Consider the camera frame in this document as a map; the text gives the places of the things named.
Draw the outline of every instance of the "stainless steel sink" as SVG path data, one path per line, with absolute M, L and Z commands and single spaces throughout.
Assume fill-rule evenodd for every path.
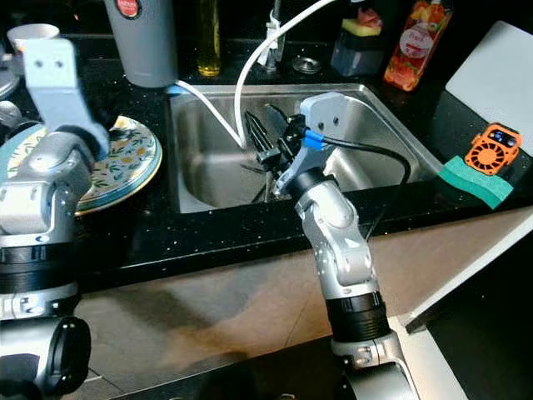
M 199 88 L 227 121 L 235 125 L 234 87 Z M 441 163 L 367 87 L 360 84 L 246 86 L 242 110 L 258 116 L 273 134 L 265 104 L 274 104 L 291 115 L 299 112 L 305 98 L 328 92 L 356 99 L 351 104 L 351 128 L 344 139 L 399 152 L 411 164 L 410 182 L 433 178 L 441 170 Z M 207 108 L 190 94 L 173 97 L 171 112 L 170 165 L 174 170 L 172 183 L 180 212 L 194 213 L 250 203 L 266 181 L 256 162 L 253 146 L 249 143 L 250 147 L 242 151 Z M 400 182 L 402 168 L 398 162 L 384 156 L 338 148 L 328 159 L 326 173 L 336 177 L 343 191 L 353 191 L 396 185 Z

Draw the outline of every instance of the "ceramic plate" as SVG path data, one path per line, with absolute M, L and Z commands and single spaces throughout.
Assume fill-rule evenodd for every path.
M 46 128 L 37 125 L 0 147 L 0 182 L 17 173 L 22 160 L 46 134 Z M 78 203 L 77 215 L 110 207 L 130 197 L 152 179 L 161 165 L 161 144 L 141 123 L 120 116 L 111 135 L 111 150 L 94 165 L 92 186 Z

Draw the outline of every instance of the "red bottle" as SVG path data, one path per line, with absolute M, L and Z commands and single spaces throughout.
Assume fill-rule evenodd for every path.
M 415 3 L 385 70 L 385 82 L 406 92 L 416 88 L 451 13 L 451 7 L 445 7 L 441 0 Z

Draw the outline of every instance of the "white cutting board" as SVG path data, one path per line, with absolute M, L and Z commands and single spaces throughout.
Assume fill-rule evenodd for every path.
M 489 123 L 520 132 L 521 148 L 533 156 L 533 36 L 496 22 L 446 90 Z

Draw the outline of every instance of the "gray tumbler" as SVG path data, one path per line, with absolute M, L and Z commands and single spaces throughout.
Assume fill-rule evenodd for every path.
M 105 0 L 127 79 L 162 88 L 177 79 L 172 0 Z

